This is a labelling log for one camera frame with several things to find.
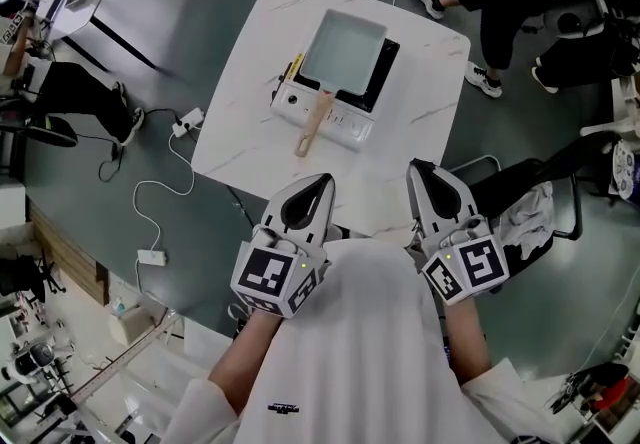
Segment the white bin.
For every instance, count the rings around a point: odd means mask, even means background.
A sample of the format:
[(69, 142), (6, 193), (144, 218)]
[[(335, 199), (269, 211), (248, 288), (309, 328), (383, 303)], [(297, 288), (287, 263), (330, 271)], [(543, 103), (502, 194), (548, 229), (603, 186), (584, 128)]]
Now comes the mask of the white bin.
[(108, 317), (108, 327), (113, 339), (124, 346), (131, 346), (154, 326), (151, 313), (142, 306), (125, 309)]

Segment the person in grey clothing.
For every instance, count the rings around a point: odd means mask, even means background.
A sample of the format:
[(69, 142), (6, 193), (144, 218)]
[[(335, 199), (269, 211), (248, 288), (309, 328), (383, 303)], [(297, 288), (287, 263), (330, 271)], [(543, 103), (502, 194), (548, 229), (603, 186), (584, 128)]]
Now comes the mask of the person in grey clothing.
[(243, 412), (210, 373), (193, 378), (155, 444), (563, 444), (508, 359), (458, 383), (444, 307), (405, 250), (349, 239), (327, 251)]

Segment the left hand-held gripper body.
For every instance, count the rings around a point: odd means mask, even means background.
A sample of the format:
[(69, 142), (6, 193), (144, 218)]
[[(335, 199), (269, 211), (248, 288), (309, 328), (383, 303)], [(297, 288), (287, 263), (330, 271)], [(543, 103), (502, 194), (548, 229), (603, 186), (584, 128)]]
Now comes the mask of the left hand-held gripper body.
[(258, 225), (241, 243), (230, 287), (246, 306), (292, 318), (330, 265), (323, 247)]

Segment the person's left forearm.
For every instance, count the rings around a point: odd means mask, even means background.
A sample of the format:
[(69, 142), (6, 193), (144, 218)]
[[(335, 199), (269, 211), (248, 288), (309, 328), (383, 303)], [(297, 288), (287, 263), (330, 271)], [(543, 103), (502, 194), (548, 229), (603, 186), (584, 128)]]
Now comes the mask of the person's left forearm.
[(254, 312), (213, 367), (208, 379), (224, 394), (237, 415), (247, 405), (264, 358), (282, 318), (263, 311)]

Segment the person's right forearm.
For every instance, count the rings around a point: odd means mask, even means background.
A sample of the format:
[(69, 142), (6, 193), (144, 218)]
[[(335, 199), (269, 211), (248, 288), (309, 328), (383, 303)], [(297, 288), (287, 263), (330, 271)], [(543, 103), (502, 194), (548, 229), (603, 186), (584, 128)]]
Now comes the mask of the person's right forearm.
[(469, 297), (455, 305), (444, 306), (444, 316), (451, 369), (458, 383), (464, 385), (492, 368), (474, 299)]

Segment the black round stool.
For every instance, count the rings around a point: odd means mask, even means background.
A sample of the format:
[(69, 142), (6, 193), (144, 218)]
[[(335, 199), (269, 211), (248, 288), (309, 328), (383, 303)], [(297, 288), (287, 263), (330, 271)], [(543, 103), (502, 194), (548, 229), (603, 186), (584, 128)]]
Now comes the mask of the black round stool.
[(604, 29), (603, 12), (594, 0), (556, 0), (543, 14), (543, 24), (558, 38), (586, 38)]

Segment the wooden cabinet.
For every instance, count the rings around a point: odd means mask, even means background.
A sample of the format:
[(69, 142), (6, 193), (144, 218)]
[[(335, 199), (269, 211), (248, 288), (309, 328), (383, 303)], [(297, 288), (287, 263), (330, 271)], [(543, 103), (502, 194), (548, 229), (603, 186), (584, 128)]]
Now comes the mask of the wooden cabinet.
[(59, 231), (31, 199), (27, 199), (27, 216), (35, 240), (58, 269), (101, 307), (106, 306), (110, 301), (108, 269)]

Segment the blue patterned white roll pack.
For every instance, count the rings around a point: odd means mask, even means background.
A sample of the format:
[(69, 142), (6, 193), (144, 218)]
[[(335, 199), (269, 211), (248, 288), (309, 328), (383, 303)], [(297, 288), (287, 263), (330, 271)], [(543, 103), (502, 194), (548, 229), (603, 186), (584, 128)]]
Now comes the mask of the blue patterned white roll pack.
[(612, 186), (623, 200), (629, 200), (636, 185), (636, 155), (625, 140), (612, 149)]

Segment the aluminium rail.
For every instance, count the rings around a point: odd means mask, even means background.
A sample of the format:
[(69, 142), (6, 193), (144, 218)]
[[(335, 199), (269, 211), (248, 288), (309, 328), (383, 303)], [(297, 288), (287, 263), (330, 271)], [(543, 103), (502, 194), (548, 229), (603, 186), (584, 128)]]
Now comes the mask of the aluminium rail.
[(160, 324), (153, 327), (143, 337), (138, 339), (133, 345), (117, 356), (109, 365), (105, 366), (101, 371), (97, 372), (93, 377), (87, 380), (80, 388), (74, 391), (70, 396), (72, 402), (76, 406), (83, 404), (116, 374), (123, 371), (128, 364), (146, 348), (156, 340), (164, 337), (165, 335), (169, 335), (172, 328), (182, 321), (182, 316), (176, 313), (170, 313)]

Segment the white portable stove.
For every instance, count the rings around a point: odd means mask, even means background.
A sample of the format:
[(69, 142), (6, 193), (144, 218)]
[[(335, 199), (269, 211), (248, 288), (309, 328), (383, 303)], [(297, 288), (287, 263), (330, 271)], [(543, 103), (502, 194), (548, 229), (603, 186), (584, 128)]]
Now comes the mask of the white portable stove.
[[(378, 114), (378, 100), (391, 73), (400, 45), (384, 41), (376, 66), (363, 95), (340, 90), (327, 111), (318, 133), (324, 138), (359, 152), (368, 139)], [(300, 67), (305, 54), (298, 53), (279, 76), (279, 85), (272, 92), (271, 112), (285, 121), (303, 128), (316, 103), (319, 83), (304, 77)]]

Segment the black chair with metal frame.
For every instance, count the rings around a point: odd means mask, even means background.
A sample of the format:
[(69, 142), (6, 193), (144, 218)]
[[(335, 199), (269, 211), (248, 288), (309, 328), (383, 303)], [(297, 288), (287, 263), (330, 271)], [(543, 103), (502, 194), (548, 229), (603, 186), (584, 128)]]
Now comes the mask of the black chair with metal frame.
[(553, 246), (555, 239), (577, 241), (583, 234), (581, 196), (577, 173), (589, 159), (586, 139), (580, 138), (562, 148), (547, 160), (529, 158), (505, 169), (498, 169), (489, 177), (470, 186), (481, 215), (486, 217), (499, 235), (501, 216), (534, 186), (567, 180), (570, 185), (573, 228), (562, 231), (556, 228), (552, 237), (542, 247), (534, 251), (528, 260), (519, 256), (520, 249), (507, 246), (503, 251), (511, 276), (516, 276), (544, 256)]

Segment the white cloth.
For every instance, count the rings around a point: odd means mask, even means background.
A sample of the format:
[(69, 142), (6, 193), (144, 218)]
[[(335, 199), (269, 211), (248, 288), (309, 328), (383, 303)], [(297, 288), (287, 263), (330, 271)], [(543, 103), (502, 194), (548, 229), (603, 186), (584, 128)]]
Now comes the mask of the white cloth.
[(519, 248), (522, 260), (542, 248), (555, 231), (553, 185), (534, 186), (502, 216), (499, 235), (504, 247)]

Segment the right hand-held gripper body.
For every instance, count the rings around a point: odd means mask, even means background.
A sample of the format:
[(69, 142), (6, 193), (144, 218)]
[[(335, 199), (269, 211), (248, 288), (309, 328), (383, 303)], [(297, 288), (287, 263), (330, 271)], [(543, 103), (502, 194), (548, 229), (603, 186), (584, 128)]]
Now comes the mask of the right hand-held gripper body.
[(437, 239), (421, 243), (421, 273), (447, 306), (506, 282), (509, 269), (500, 241), (481, 215), (471, 216)]

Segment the white robot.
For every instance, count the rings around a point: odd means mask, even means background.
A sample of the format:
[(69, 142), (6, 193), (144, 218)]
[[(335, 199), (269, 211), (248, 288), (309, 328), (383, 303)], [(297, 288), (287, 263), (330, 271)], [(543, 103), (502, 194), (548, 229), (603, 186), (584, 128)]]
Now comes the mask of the white robot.
[(5, 380), (16, 380), (22, 385), (38, 382), (36, 376), (56, 359), (71, 356), (76, 345), (69, 341), (62, 346), (53, 346), (47, 340), (36, 340), (22, 345), (11, 344), (11, 353), (5, 366), (0, 367), (0, 376)]

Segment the black office chair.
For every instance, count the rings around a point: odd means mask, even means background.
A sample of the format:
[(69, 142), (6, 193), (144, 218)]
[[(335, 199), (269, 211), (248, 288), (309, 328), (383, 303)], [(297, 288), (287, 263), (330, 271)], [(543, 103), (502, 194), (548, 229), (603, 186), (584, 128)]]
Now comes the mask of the black office chair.
[(0, 116), (0, 131), (57, 147), (72, 148), (78, 144), (78, 136), (70, 124), (54, 116)]
[(52, 275), (54, 262), (48, 263), (43, 256), (35, 261), (32, 256), (20, 256), (17, 259), (0, 258), (0, 295), (8, 296), (18, 292), (30, 292), (29, 302), (46, 301), (45, 286), (52, 294), (65, 293)]

